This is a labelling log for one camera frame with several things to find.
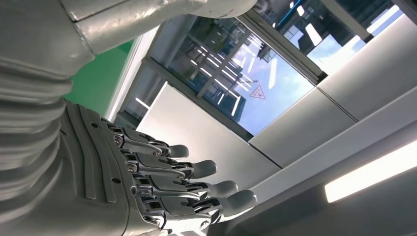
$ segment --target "ceiling light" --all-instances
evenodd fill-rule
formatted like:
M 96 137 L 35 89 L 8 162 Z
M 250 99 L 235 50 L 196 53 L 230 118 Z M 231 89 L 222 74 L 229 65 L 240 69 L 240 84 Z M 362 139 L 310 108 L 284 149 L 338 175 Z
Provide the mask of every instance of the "ceiling light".
M 304 15 L 304 8 L 302 6 L 297 7 L 297 12 L 300 16 Z
M 233 107 L 233 110 L 232 110 L 232 116 L 233 117 L 235 116 L 236 109 L 238 108 L 239 102 L 240 102 L 240 96 L 236 99 L 235 106 Z
M 417 166 L 417 141 L 368 163 L 325 186 L 329 203 Z
M 269 84 L 268 88 L 271 89 L 275 85 L 276 80 L 276 65 L 278 63 L 278 60 L 276 58 L 272 59 L 271 61 L 271 71 L 269 72 Z
M 305 27 L 305 31 L 307 31 L 307 34 L 310 37 L 311 41 L 313 42 L 314 46 L 319 45 L 319 43 L 322 41 L 322 38 L 320 37 L 319 33 L 317 33 L 313 25 L 308 24 Z

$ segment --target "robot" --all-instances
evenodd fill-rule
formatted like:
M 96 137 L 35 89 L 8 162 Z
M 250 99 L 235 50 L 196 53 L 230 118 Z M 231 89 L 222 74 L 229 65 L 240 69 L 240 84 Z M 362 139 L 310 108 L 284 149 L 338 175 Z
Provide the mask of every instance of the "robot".
M 249 190 L 189 163 L 185 146 L 117 127 L 65 101 L 70 76 L 179 14 L 234 17 L 255 0 L 3 0 L 0 232 L 159 236 L 206 229 L 256 205 Z

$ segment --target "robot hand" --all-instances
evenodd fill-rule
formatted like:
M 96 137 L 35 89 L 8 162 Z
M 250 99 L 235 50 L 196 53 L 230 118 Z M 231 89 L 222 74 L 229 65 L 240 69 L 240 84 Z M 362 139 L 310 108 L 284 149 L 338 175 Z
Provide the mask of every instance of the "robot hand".
M 234 219 L 256 205 L 255 194 L 250 190 L 238 192 L 233 181 L 212 185 L 187 180 L 215 174 L 217 167 L 213 161 L 177 162 L 170 157 L 170 146 L 166 143 L 110 123 L 108 126 L 134 178 L 132 192 L 142 206 L 140 214 L 160 227 L 160 235 L 204 230 L 210 224 Z M 154 152 L 149 147 L 153 144 L 164 144 L 168 151 Z M 179 147 L 183 149 L 181 153 L 187 153 L 182 157 L 186 158 L 188 149 Z

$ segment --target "silver metal surface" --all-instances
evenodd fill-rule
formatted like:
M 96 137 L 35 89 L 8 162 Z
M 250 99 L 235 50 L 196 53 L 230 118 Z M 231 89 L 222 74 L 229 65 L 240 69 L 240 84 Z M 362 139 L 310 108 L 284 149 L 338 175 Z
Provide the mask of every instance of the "silver metal surface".
M 165 20 L 187 14 L 207 0 L 130 0 L 77 22 L 97 54 L 132 40 Z
M 417 26 L 400 17 L 319 88 L 355 118 L 364 119 L 417 86 L 416 38 Z
M 192 14 L 208 18 L 231 18 L 240 16 L 255 5 L 257 0 L 208 0 Z
M 2 66 L 69 76 L 94 58 L 56 0 L 3 0 L 0 16 Z
M 210 225 L 211 217 L 208 214 L 172 216 L 167 214 L 163 229 L 171 229 L 172 233 L 204 230 Z
M 73 21 L 79 21 L 127 0 L 60 0 Z
M 249 142 L 285 168 L 354 124 L 314 88 Z

